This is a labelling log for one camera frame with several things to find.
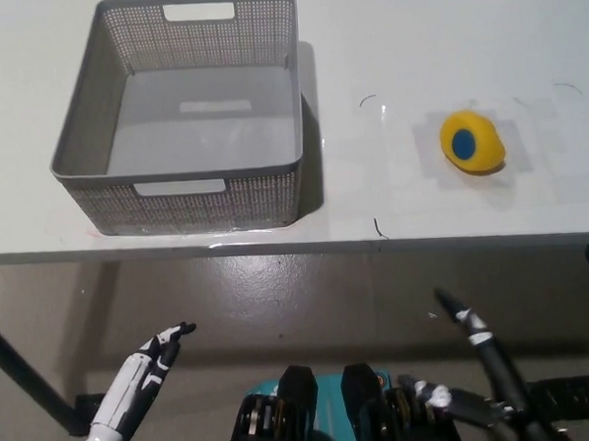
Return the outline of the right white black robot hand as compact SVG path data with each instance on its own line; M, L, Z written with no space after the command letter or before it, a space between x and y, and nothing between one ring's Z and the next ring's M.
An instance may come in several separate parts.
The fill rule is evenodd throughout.
M477 351L493 397L485 399L470 391L409 375L400 375L399 385L439 416L485 429L504 423L515 430L524 430L533 421L534 406L518 369L476 311L444 289L436 288L434 292L440 306L462 328L471 347Z

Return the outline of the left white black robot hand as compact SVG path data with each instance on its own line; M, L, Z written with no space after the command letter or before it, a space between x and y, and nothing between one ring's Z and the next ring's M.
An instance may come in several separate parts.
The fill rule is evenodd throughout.
M160 331L126 358L105 393L85 441L130 441L178 358L181 337L196 329L180 323Z

